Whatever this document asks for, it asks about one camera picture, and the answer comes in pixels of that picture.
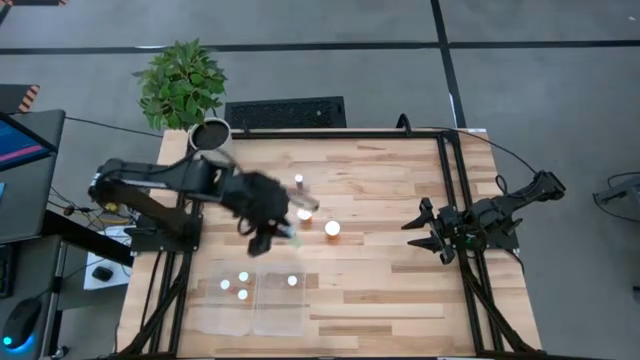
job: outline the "black keyboard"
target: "black keyboard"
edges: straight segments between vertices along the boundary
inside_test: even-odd
[[[15,246],[0,245],[0,299],[10,297],[13,292],[15,262]]]

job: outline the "yellow wire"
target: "yellow wire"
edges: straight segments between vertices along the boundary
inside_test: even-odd
[[[129,223],[129,220],[109,220],[109,219],[103,219],[101,217],[98,217],[99,221],[102,221],[105,224],[111,224],[111,225],[126,225]]]

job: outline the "wooden tabletop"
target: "wooden tabletop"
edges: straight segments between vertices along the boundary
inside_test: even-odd
[[[474,200],[499,194],[489,145],[464,135],[461,142]],[[186,133],[167,131],[158,162],[180,159],[186,143]],[[400,231],[418,215],[420,198],[430,197],[435,209],[446,205],[435,140],[234,140],[233,146],[245,171],[260,169],[292,186],[294,175],[302,174],[311,195],[320,201],[310,228],[298,229],[301,248],[279,240],[268,254],[253,260],[293,263],[306,270],[304,336],[207,333],[198,309],[206,303],[212,268],[219,260],[251,261],[247,239],[236,233],[237,220],[218,205],[207,204],[200,248],[191,267],[178,357],[474,353],[457,263],[444,266],[437,254],[406,244],[427,236],[427,230]],[[451,149],[449,154],[455,166]],[[174,193],[152,194],[175,206]],[[456,194],[461,194],[459,185]],[[290,206],[291,219],[295,211]],[[342,226],[337,241],[325,238],[328,220]],[[487,251],[485,256],[497,306],[525,341],[539,347],[520,265],[503,251]],[[139,330],[155,258],[143,254],[135,260],[118,330],[121,349]],[[161,270],[162,266],[150,311],[158,297]],[[486,314],[481,305],[478,308],[485,346],[491,348]],[[171,311],[165,317],[161,349],[168,346]]]

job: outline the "table leg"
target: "table leg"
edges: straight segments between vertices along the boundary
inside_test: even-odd
[[[100,235],[64,216],[47,210],[42,225],[42,235],[59,235],[70,245],[79,247],[125,266],[133,266],[131,249],[107,236]]]

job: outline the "black cable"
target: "black cable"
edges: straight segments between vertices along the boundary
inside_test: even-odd
[[[120,321],[118,321],[118,323],[116,323],[116,329],[114,330],[114,336],[113,336],[113,342],[114,342],[114,349],[113,349],[113,353],[117,354],[118,353],[118,326],[120,326]]]
[[[55,193],[55,196],[57,196],[60,200],[66,202],[67,204],[71,204],[76,208],[79,208],[78,205],[76,205],[76,203],[74,203],[73,201],[67,199],[66,197],[62,196],[62,194],[60,194],[60,192],[58,190],[56,190],[56,188],[54,188],[53,186],[51,186],[51,190],[53,190],[53,192]]]
[[[96,261],[94,261],[94,262],[92,262],[92,263],[89,263],[89,264],[87,264],[87,265],[84,265],[84,266],[82,266],[82,267],[80,267],[80,268],[78,268],[78,269],[76,269],[76,270],[72,271],[72,272],[71,272],[71,274],[69,274],[69,275],[67,275],[67,276],[63,277],[62,279],[60,279],[60,281],[67,280],[67,279],[69,279],[70,277],[72,277],[73,275],[75,275],[75,274],[79,273],[80,271],[82,271],[82,270],[84,270],[84,269],[88,268],[89,266],[91,266],[91,265],[95,265],[95,264],[97,264],[97,263],[99,263],[99,262],[101,262],[101,261],[105,261],[105,260],[106,260],[106,259],[100,259],[100,260],[96,260]],[[42,295],[46,294],[48,291],[51,291],[51,290],[53,290],[53,285],[52,285],[52,286],[47,287],[46,289],[44,289],[44,291],[42,291],[42,292],[41,292],[41,293],[39,293],[38,295],[34,296],[33,298],[34,298],[34,299],[37,299],[37,298],[39,298],[40,296],[42,296]]]
[[[506,197],[510,197],[510,198],[514,198],[514,199],[526,199],[529,195],[533,194],[536,191],[536,188],[538,186],[538,184],[540,183],[542,177],[538,177],[538,179],[536,180],[535,184],[531,187],[531,189],[522,194],[522,195],[515,195],[515,194],[509,194],[509,188],[507,186],[507,180],[504,178],[504,176],[498,174],[495,177],[496,180],[496,186],[498,186],[498,189],[500,189],[500,191],[502,191],[502,195],[506,196]]]
[[[628,176],[628,175],[640,175],[640,171],[630,171],[630,172],[626,172],[626,173],[620,173],[620,174],[614,174],[611,175],[607,178],[607,185],[609,185],[609,188],[612,188],[613,186],[611,185],[611,180],[615,179],[615,178],[619,178],[622,176]]]
[[[470,133],[470,132],[468,132],[468,131],[462,131],[462,130],[459,130],[459,129],[453,129],[453,128],[442,127],[442,126],[429,126],[429,128],[432,128],[432,129],[443,129],[443,130],[455,131],[455,132],[458,132],[458,133],[460,133],[460,134],[465,134],[465,135],[467,135],[467,136],[474,137],[474,138],[476,138],[476,139],[478,139],[478,140],[482,140],[482,141],[484,141],[484,142],[486,142],[486,143],[490,144],[491,146],[495,146],[495,147],[497,147],[498,149],[500,149],[500,150],[502,150],[502,151],[506,152],[507,154],[509,154],[509,155],[513,156],[514,158],[518,159],[521,163],[523,163],[523,164],[524,164],[524,166],[526,166],[529,170],[531,170],[531,172],[532,172],[532,173],[534,173],[534,174],[537,174],[537,173],[538,173],[537,171],[535,171],[535,169],[534,169],[531,165],[529,165],[529,163],[528,163],[528,162],[524,161],[524,159],[522,159],[520,156],[516,155],[513,151],[511,151],[511,150],[509,150],[509,149],[507,149],[507,148],[505,148],[505,147],[503,147],[503,146],[500,146],[500,145],[498,145],[498,144],[494,143],[493,141],[487,140],[487,139],[485,139],[485,138],[483,138],[483,137],[481,137],[481,136],[474,135],[474,134],[472,134],[472,133]]]
[[[121,127],[118,127],[118,126],[102,124],[102,123],[99,123],[99,122],[96,122],[96,121],[78,119],[78,118],[74,118],[74,117],[70,117],[70,116],[65,116],[65,119],[78,121],[78,122],[82,122],[82,123],[86,123],[86,124],[92,124],[92,125],[96,125],[96,126],[102,126],[102,127],[108,128],[108,129],[120,130],[120,131],[129,132],[129,133],[133,133],[133,134],[153,136],[153,137],[156,137],[156,138],[162,138],[163,137],[162,135],[158,135],[158,134],[152,134],[152,133],[148,133],[148,132],[144,132],[144,131],[121,128]]]
[[[514,259],[516,259],[516,261],[520,264],[520,267],[522,268],[522,275],[524,275],[524,263],[522,262],[522,259],[520,259],[520,256],[516,255],[516,253],[513,250],[504,249],[504,251],[506,251],[507,254],[511,255]]]
[[[593,203],[596,204],[598,209],[602,210],[602,212],[604,212],[605,214],[611,215],[614,218],[618,218],[618,219],[621,219],[621,220],[627,220],[627,221],[631,221],[631,222],[635,222],[635,223],[640,223],[640,220],[628,218],[628,217],[622,216],[622,215],[616,215],[616,214],[606,210],[600,204],[598,204],[598,200],[596,200],[596,194],[592,194],[592,195],[593,195]]]
[[[51,201],[51,200],[47,200],[47,202],[48,202],[49,204],[51,204],[51,205],[53,205],[53,206],[55,206],[55,207],[59,208],[59,209],[62,209],[62,210],[66,210],[66,209],[68,208],[68,206],[63,206],[63,205],[60,205],[60,204],[56,204],[56,203],[54,203],[54,202],[53,202],[53,201]]]
[[[151,280],[149,280],[149,289],[147,290],[147,299],[144,302],[144,310],[142,310],[142,319],[140,319],[140,331],[144,328],[144,320],[147,317],[147,310],[149,309],[149,300],[151,299],[151,291],[153,290],[153,283],[156,280],[156,272],[158,270],[158,264],[160,263],[160,257],[162,252],[158,252],[156,261],[153,263],[153,270],[151,270]]]
[[[131,238],[130,238],[129,236],[122,236],[122,237],[128,237],[128,238],[129,238],[129,240],[125,240],[125,241],[123,241],[123,242],[122,242],[122,245],[129,245],[129,244],[131,243]],[[125,275],[127,275],[127,277],[128,277],[128,278],[130,278],[130,277],[131,277],[131,273],[128,273],[128,272],[127,272],[127,268],[126,268],[124,265],[122,265],[122,264],[120,264],[120,267],[122,268],[122,272],[123,272]]]

